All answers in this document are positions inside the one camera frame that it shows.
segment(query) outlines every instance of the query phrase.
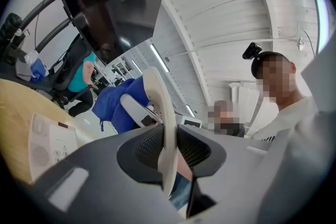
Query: white ceiling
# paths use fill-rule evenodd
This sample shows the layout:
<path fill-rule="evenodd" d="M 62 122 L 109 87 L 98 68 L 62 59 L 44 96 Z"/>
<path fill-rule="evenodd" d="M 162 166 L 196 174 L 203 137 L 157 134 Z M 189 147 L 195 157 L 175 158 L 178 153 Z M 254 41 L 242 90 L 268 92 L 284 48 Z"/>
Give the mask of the white ceiling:
<path fill-rule="evenodd" d="M 335 12 L 330 3 L 329 11 L 330 27 L 334 30 Z M 197 112 L 196 117 L 206 122 L 207 106 L 229 99 L 230 83 L 255 82 L 251 62 L 241 57 L 252 41 L 263 50 L 278 51 L 293 61 L 298 69 L 299 88 L 310 94 L 299 74 L 313 59 L 302 28 L 315 50 L 318 22 L 314 0 L 163 0 L 153 38 L 127 52 L 124 58 L 128 62 L 133 59 L 141 69 L 156 66 L 175 109 L 188 115 L 188 104 Z M 306 43 L 301 52 L 296 47 L 300 37 Z M 169 58 L 166 64 L 170 73 L 165 73 L 156 60 L 149 48 L 151 42 L 162 58 Z M 258 99 L 255 92 L 250 92 L 250 96 Z M 256 100 L 249 101 L 254 104 L 245 113 L 249 120 Z M 260 110 L 251 131 L 265 126 L 277 114 L 275 105 L 265 100 L 257 106 Z"/>

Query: blue jacket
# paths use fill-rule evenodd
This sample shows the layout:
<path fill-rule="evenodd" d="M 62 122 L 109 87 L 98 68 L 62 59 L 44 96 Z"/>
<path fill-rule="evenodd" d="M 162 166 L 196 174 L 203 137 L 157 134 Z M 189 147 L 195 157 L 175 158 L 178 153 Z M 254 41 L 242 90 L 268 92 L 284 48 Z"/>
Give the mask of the blue jacket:
<path fill-rule="evenodd" d="M 100 119 L 101 130 L 103 121 L 110 121 L 116 131 L 121 134 L 132 129 L 133 119 L 120 104 L 120 97 L 128 93 L 143 106 L 148 106 L 150 100 L 147 98 L 143 86 L 143 78 L 128 79 L 117 87 L 107 87 L 98 95 L 92 111 Z"/>

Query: black chair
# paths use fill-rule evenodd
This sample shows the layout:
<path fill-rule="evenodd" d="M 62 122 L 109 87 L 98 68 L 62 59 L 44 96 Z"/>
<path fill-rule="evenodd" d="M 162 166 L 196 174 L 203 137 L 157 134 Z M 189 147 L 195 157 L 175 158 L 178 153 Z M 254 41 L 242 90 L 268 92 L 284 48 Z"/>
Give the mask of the black chair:
<path fill-rule="evenodd" d="M 73 102 L 91 86 L 87 86 L 84 90 L 76 94 L 72 99 L 68 100 L 64 96 L 71 80 L 73 79 L 77 69 L 83 63 L 84 59 L 91 53 L 91 47 L 78 35 L 71 43 L 69 49 L 65 53 L 62 60 L 57 61 L 49 70 L 49 77 L 52 86 L 51 96 L 52 102 L 56 101 L 58 105 L 64 109 L 64 106 Z M 55 72 L 54 67 L 63 61 L 59 69 Z"/>

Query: camera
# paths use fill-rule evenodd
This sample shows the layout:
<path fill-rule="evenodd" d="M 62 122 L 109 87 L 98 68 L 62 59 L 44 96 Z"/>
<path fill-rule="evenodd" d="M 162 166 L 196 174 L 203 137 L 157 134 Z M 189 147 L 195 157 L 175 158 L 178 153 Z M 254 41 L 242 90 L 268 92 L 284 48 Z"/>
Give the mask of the camera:
<path fill-rule="evenodd" d="M 248 48 L 243 53 L 243 59 L 245 60 L 252 60 L 255 58 L 260 52 L 262 51 L 262 48 L 260 45 L 258 45 L 255 42 L 252 42 Z"/>

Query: person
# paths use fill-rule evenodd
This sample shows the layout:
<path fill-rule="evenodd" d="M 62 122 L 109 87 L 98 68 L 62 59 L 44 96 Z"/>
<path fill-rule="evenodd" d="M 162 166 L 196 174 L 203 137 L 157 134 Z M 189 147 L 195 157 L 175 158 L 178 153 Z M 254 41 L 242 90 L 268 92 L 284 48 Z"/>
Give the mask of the person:
<path fill-rule="evenodd" d="M 297 122 L 317 112 L 314 99 L 301 94 L 296 83 L 296 66 L 278 52 L 257 55 L 251 66 L 252 75 L 263 93 L 279 109 L 275 119 L 252 135 L 252 139 L 273 141 L 281 130 L 291 129 Z"/>
<path fill-rule="evenodd" d="M 73 79 L 69 83 L 67 90 L 64 92 L 65 97 L 72 99 L 88 85 L 93 86 L 91 75 L 95 67 L 95 60 L 96 55 L 92 51 L 90 55 L 83 60 L 83 63 L 77 69 Z M 78 97 L 77 100 L 81 102 L 70 108 L 68 111 L 69 115 L 72 117 L 88 111 L 93 106 L 93 96 L 90 90 L 84 92 L 80 97 Z"/>
<path fill-rule="evenodd" d="M 234 113 L 232 101 L 221 100 L 215 102 L 213 110 L 208 113 L 209 123 L 214 124 L 215 134 L 226 134 L 244 137 L 244 126 L 239 123 L 239 118 Z"/>

